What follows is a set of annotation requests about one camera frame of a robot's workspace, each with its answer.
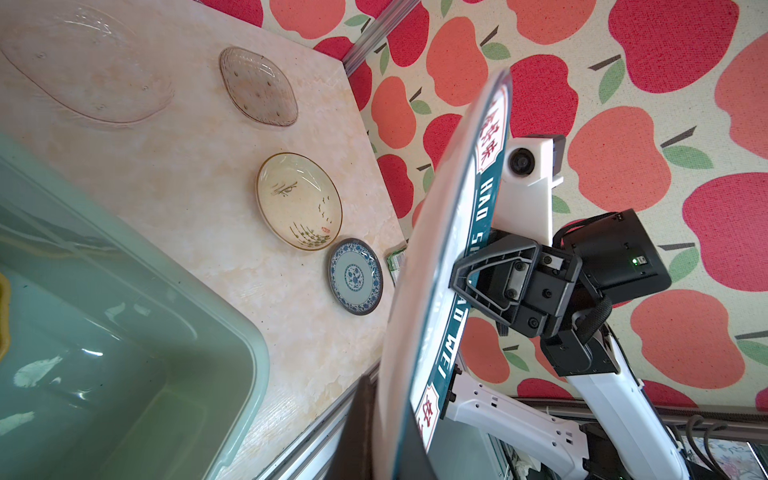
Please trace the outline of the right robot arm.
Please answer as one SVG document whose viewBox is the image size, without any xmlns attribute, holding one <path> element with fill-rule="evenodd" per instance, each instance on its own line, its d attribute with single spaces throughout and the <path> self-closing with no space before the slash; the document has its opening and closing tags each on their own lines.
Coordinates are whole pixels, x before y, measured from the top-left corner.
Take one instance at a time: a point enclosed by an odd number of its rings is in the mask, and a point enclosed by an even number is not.
<svg viewBox="0 0 768 480">
<path fill-rule="evenodd" d="M 633 210 L 573 222 L 550 245 L 511 233 L 459 260 L 451 288 L 537 341 L 562 399 L 512 398 L 456 370 L 445 418 L 476 427 L 560 479 L 688 479 L 680 442 L 660 419 L 608 320 L 616 305 L 666 290 L 671 277 Z"/>
</svg>

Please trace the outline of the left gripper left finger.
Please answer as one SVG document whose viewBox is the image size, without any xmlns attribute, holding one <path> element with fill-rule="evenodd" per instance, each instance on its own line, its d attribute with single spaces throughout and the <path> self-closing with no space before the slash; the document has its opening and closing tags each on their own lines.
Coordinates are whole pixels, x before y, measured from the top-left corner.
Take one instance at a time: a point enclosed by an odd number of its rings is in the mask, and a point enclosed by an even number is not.
<svg viewBox="0 0 768 480">
<path fill-rule="evenodd" d="M 363 375 L 355 390 L 344 427 L 325 478 L 370 480 L 373 478 L 373 415 L 376 381 Z"/>
</svg>

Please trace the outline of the small green rim lettered plate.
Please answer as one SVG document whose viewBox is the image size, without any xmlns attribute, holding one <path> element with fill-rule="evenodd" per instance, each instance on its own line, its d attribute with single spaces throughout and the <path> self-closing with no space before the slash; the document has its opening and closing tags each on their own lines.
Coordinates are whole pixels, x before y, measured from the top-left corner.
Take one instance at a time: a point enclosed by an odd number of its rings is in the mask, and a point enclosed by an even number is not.
<svg viewBox="0 0 768 480">
<path fill-rule="evenodd" d="M 489 77 L 444 151 L 409 238 L 379 369 L 376 479 L 398 476 L 408 446 L 431 444 L 470 312 L 451 287 L 453 267 L 488 243 L 512 93 L 508 68 Z"/>
</svg>

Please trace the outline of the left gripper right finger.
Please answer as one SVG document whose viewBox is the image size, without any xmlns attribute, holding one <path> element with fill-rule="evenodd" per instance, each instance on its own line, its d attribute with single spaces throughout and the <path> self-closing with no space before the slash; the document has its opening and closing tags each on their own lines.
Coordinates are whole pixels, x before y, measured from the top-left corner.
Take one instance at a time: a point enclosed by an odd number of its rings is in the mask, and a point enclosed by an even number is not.
<svg viewBox="0 0 768 480">
<path fill-rule="evenodd" d="M 398 480 L 437 480 L 415 419 L 406 419 L 396 470 Z"/>
</svg>

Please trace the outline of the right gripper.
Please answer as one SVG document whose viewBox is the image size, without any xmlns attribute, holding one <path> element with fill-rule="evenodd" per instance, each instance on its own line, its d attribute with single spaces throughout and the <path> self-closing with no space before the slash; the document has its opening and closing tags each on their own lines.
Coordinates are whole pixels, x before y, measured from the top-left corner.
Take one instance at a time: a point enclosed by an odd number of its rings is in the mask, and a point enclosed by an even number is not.
<svg viewBox="0 0 768 480">
<path fill-rule="evenodd" d="M 613 307 L 659 293 L 671 275 L 632 210 L 573 222 L 544 247 L 493 232 L 491 242 L 455 262 L 450 287 L 497 322 L 506 336 L 592 336 Z"/>
</svg>

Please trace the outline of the yellow polka dot plate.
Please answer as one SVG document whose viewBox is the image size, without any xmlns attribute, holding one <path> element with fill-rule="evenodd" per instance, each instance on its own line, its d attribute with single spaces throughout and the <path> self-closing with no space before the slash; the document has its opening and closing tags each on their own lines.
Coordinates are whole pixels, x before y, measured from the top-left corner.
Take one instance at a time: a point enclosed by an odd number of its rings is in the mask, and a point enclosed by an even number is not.
<svg viewBox="0 0 768 480">
<path fill-rule="evenodd" d="M 12 289 L 9 280 L 0 274 L 1 282 L 1 310 L 0 310 L 0 360 L 3 360 L 10 349 L 10 301 Z"/>
</svg>

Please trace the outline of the mint green plastic bin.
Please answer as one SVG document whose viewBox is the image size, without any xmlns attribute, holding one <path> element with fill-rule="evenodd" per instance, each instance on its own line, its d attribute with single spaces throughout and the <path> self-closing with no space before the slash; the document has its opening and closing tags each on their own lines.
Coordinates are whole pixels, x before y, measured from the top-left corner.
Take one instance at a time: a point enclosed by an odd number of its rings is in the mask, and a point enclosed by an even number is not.
<svg viewBox="0 0 768 480">
<path fill-rule="evenodd" d="M 1 475 L 214 479 L 263 401 L 259 330 L 1 140 Z"/>
</svg>

